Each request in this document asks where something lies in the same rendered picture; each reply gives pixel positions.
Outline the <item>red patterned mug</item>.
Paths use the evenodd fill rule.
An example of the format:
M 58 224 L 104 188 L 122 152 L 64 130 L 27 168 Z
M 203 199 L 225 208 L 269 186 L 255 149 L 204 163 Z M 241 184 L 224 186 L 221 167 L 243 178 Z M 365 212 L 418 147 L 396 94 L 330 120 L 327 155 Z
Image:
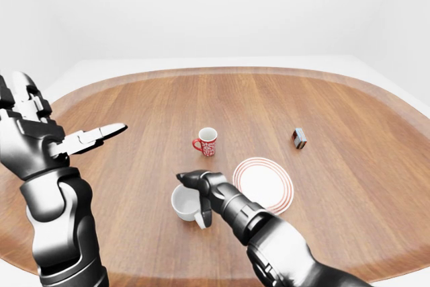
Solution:
M 198 133 L 198 137 L 192 141 L 194 149 L 200 151 L 203 156 L 211 157 L 216 152 L 216 140 L 218 133 L 214 128 L 205 127 Z

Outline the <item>small printed box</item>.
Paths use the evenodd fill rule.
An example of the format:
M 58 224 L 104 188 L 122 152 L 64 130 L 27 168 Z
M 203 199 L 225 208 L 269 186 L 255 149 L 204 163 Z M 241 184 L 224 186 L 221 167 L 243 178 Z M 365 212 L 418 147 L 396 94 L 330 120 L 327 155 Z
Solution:
M 294 141 L 294 146 L 297 149 L 302 149 L 307 143 L 306 136 L 304 134 L 303 129 L 295 128 L 292 134 L 292 140 Z

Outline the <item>white plate with red rings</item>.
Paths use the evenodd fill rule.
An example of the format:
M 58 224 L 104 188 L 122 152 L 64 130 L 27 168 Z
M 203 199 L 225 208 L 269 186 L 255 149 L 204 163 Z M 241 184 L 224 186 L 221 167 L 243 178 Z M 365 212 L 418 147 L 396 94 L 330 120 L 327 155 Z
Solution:
M 279 215 L 294 199 L 294 184 L 287 171 L 275 161 L 251 157 L 240 162 L 232 184 L 252 202 Z

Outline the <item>white mug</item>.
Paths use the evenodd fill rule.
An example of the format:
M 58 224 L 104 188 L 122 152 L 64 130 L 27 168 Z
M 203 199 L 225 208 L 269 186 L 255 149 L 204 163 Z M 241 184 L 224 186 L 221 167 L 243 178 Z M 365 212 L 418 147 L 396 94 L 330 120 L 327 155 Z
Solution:
M 199 191 L 180 184 L 171 194 L 171 205 L 181 220 L 196 222 L 201 229 L 206 228 L 201 213 Z

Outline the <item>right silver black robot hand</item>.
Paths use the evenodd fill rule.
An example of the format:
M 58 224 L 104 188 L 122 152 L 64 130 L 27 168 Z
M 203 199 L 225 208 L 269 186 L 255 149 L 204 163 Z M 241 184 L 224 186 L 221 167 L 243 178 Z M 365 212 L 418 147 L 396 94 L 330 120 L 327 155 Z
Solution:
M 206 228 L 212 224 L 212 211 L 223 214 L 226 203 L 238 192 L 222 173 L 201 169 L 178 173 L 176 178 L 186 188 L 199 191 L 200 214 Z

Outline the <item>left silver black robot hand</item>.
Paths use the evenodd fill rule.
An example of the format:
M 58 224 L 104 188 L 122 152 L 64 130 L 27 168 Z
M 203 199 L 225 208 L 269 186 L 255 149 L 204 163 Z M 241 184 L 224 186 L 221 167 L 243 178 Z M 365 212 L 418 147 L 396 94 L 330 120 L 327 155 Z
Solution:
M 71 155 L 95 149 L 127 129 L 124 123 L 66 135 L 52 108 L 25 73 L 12 73 L 13 89 L 0 75 L 0 163 L 26 181 L 68 167 Z

